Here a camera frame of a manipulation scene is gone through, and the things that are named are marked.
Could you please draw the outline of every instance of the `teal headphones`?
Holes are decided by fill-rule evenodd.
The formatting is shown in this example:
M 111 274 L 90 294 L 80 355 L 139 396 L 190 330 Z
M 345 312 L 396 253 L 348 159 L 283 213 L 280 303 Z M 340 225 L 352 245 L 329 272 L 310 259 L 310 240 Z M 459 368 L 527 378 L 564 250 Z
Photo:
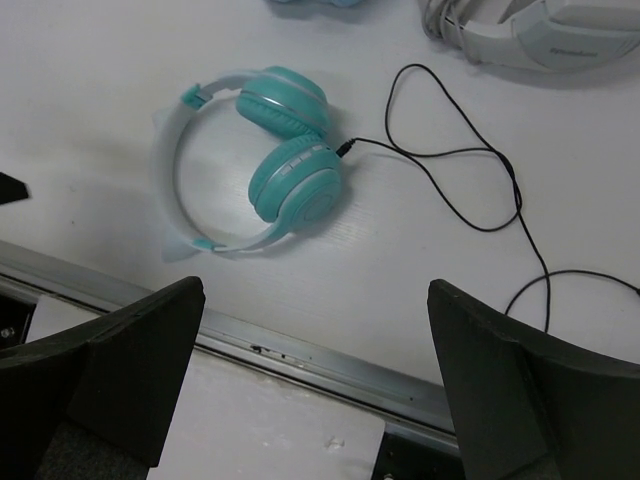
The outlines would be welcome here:
M 249 201 L 271 225 L 259 235 L 225 245 L 207 237 L 184 208 L 175 182 L 176 149 L 198 110 L 217 92 L 239 89 L 238 113 L 284 142 L 267 155 L 249 183 Z M 185 92 L 158 125 L 152 150 L 156 199 L 168 227 L 165 261 L 200 251 L 261 248 L 326 215 L 342 190 L 340 158 L 324 141 L 330 124 L 322 89 L 284 67 L 229 72 Z

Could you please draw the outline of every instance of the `screw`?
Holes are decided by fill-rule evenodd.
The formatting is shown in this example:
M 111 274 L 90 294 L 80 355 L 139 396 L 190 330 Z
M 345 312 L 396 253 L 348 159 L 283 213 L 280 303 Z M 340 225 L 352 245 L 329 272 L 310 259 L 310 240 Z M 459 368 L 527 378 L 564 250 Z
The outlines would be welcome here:
M 3 328 L 0 330 L 0 337 L 2 338 L 11 338 L 16 334 L 16 331 L 13 327 Z

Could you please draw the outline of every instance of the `coiled gray cable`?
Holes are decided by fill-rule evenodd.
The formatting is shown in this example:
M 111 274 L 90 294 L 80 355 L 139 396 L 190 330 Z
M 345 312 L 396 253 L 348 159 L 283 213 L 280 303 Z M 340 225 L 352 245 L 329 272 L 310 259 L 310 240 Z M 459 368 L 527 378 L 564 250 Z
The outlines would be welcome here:
M 464 53 L 466 59 L 473 64 L 480 63 L 473 58 L 467 47 L 462 32 L 463 28 L 460 23 L 460 14 L 458 13 L 458 4 L 460 0 L 426 0 L 424 14 L 422 15 L 422 28 L 424 33 L 432 40 L 444 40 L 446 43 L 458 47 Z M 445 22 L 447 17 L 453 22 L 458 42 L 449 38 Z

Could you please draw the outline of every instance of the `ear cushion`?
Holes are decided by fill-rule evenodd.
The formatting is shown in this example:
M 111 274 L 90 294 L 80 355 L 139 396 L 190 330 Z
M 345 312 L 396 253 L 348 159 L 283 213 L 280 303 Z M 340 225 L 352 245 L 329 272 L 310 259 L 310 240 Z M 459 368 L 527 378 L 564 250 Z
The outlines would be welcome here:
M 292 157 L 301 154 L 313 145 L 324 145 L 317 135 L 304 135 L 284 142 L 273 150 L 258 166 L 249 182 L 249 201 L 255 207 L 259 193 L 272 175 Z
M 289 194 L 314 174 L 333 172 L 331 178 L 340 178 L 340 158 L 315 135 L 285 142 L 265 159 L 263 165 L 264 169 L 254 175 L 257 180 L 250 199 L 253 198 L 256 213 L 265 222 L 274 222 Z M 309 193 L 307 190 L 305 188 L 302 193 Z
M 267 68 L 248 81 L 236 109 L 247 120 L 285 139 L 311 133 L 325 137 L 330 126 L 322 89 L 284 67 Z

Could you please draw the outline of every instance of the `logo on headset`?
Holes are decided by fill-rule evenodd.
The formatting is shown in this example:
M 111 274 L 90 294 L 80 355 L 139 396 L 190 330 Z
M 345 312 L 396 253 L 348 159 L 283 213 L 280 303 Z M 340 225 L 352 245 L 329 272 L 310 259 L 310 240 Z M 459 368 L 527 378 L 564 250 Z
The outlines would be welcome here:
M 569 57 L 584 57 L 584 58 L 596 58 L 598 52 L 585 52 L 584 50 L 565 50 L 564 48 L 553 47 L 549 52 L 554 55 L 567 55 Z

